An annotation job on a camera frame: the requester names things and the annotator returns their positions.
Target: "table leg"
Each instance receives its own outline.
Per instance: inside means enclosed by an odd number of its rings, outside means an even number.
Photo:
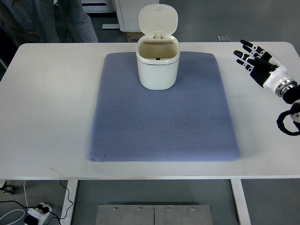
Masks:
[[[239,216],[240,225],[251,225],[242,182],[240,179],[231,179],[235,205]]]
[[[69,200],[73,202],[73,205],[70,209],[68,209],[70,207],[71,203],[68,200],[68,190],[66,190],[66,195],[65,195],[65,200],[64,200],[63,207],[62,207],[61,216],[64,217],[66,215],[66,212],[67,212],[67,216],[66,216],[66,218],[64,218],[60,221],[61,225],[71,225],[73,209],[74,209],[74,205],[75,205],[77,185],[78,185],[78,180],[68,180],[67,181],[67,188],[70,191]]]

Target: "gray cushion pad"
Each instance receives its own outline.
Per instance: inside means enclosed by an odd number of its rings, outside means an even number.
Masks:
[[[107,55],[90,161],[231,161],[240,157],[218,63],[181,52],[175,84],[148,90],[135,52]]]

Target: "power strip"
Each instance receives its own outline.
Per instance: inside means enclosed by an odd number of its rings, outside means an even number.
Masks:
[[[46,219],[50,215],[51,211],[52,211],[52,208],[50,207],[50,205],[45,204],[43,202],[40,203],[38,205],[38,208],[36,208],[35,210],[32,208],[28,209],[28,214],[30,214],[30,216],[27,216],[24,219],[25,225],[43,225],[43,223],[46,221]]]

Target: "white cable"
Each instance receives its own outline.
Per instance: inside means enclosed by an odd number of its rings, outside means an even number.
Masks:
[[[26,196],[26,189],[25,189],[25,182],[26,182],[27,180],[25,180],[24,181],[24,183],[23,183],[23,187],[24,187],[24,193],[25,193],[25,200],[26,200],[26,205],[27,205],[27,207],[28,207],[28,203],[27,203],[27,196]]]
[[[23,216],[22,216],[21,218],[19,218],[18,220],[14,221],[14,222],[12,222],[12,223],[10,223],[10,224],[5,224],[5,225],[12,225],[12,224],[15,224],[16,222],[18,222],[19,220],[21,220],[21,219],[25,216],[25,214],[26,214],[25,210],[21,210],[21,209],[19,209],[19,210],[12,210],[12,211],[8,212],[7,214],[5,214],[4,216],[2,216],[2,217],[0,218],[0,221],[1,221],[4,217],[6,217],[8,214],[10,214],[10,213],[12,213],[12,212],[15,212],[15,211],[22,211],[22,212],[23,212]]]

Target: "white trash can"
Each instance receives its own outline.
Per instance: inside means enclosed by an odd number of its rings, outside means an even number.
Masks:
[[[176,81],[180,49],[172,34],[177,23],[177,12],[168,5],[147,5],[140,11],[145,36],[137,43],[136,57],[140,81],[147,89],[165,90]]]

